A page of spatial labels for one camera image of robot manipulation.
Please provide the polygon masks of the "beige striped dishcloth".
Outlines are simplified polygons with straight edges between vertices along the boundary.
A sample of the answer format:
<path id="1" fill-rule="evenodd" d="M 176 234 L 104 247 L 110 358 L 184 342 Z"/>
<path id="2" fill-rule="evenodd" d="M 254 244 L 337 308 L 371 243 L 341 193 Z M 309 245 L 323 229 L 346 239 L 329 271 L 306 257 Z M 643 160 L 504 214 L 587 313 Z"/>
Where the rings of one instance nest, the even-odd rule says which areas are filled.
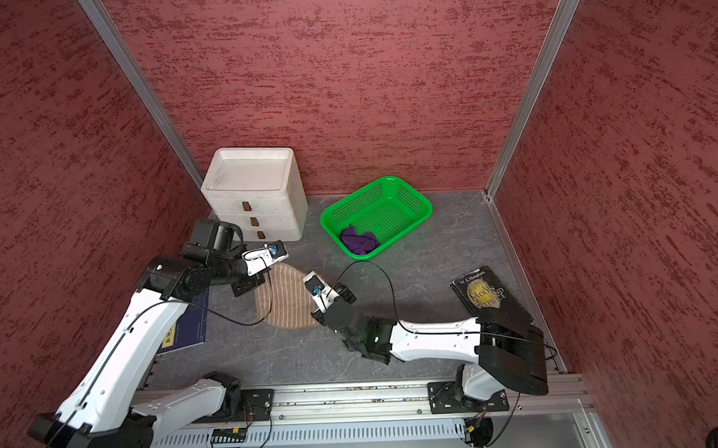
<path id="1" fill-rule="evenodd" d="M 304 272 L 290 265 L 274 265 L 255 292 L 257 320 L 282 330 L 317 327 L 312 317 L 317 306 L 303 284 L 304 277 Z"/>

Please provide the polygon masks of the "purple dishcloth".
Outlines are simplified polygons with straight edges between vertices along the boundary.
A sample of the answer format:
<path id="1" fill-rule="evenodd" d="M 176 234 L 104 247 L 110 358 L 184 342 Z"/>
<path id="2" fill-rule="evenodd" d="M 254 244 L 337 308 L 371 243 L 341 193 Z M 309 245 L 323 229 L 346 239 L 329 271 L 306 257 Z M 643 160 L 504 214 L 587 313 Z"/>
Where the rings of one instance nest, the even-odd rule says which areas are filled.
<path id="1" fill-rule="evenodd" d="M 359 233 L 354 226 L 342 230 L 339 238 L 352 254 L 358 256 L 369 255 L 380 246 L 379 239 L 374 233 Z"/>

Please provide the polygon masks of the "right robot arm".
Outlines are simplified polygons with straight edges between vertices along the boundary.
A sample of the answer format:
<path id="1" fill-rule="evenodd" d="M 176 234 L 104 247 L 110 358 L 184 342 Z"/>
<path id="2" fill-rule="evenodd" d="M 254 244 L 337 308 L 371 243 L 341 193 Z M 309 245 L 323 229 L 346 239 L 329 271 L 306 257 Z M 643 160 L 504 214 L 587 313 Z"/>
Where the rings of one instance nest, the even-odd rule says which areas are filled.
<path id="1" fill-rule="evenodd" d="M 385 365 L 393 360 L 459 361 L 457 391 L 467 400 L 485 401 L 504 389 L 549 393 L 543 332 L 515 313 L 485 308 L 466 320 L 418 324 L 364 315 L 354 307 L 349 288 L 328 285 L 315 274 L 303 284 L 317 306 L 313 318 L 365 359 Z"/>

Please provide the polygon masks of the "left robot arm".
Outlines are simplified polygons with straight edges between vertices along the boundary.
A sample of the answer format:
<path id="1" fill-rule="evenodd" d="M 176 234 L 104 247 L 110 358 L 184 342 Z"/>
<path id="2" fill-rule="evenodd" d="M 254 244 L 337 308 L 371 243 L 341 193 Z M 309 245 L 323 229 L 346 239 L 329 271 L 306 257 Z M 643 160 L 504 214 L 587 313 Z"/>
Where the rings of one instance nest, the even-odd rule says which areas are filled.
<path id="1" fill-rule="evenodd" d="M 165 336 L 213 286 L 235 295 L 265 283 L 288 258 L 280 242 L 247 249 L 237 225 L 200 220 L 178 256 L 158 256 L 140 277 L 128 309 L 93 366 L 60 407 L 34 417 L 28 435 L 42 448 L 150 448 L 195 421 L 255 416 L 240 381 L 211 372 L 190 387 L 147 404 L 134 395 Z"/>

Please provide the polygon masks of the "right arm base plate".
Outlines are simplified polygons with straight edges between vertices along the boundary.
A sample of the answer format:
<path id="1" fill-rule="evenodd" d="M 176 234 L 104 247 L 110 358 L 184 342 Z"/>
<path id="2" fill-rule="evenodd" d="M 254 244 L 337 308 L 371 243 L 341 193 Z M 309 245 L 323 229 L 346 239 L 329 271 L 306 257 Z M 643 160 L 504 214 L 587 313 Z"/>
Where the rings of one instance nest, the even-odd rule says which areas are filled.
<path id="1" fill-rule="evenodd" d="M 430 411 L 433 414 L 458 414 L 509 411 L 504 391 L 496 392 L 488 400 L 466 396 L 454 382 L 430 382 L 427 385 Z"/>

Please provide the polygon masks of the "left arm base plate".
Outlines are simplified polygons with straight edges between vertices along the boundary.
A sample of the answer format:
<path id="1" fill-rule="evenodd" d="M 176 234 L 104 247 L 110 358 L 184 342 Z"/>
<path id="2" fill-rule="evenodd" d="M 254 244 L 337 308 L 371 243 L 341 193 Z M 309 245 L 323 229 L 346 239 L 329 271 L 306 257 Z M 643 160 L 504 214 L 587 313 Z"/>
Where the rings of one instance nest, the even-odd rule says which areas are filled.
<path id="1" fill-rule="evenodd" d="M 210 416 L 201 417 L 193 424 L 214 422 L 267 422 L 271 420 L 275 392 L 269 388 L 241 389 L 226 396 L 223 406 Z"/>

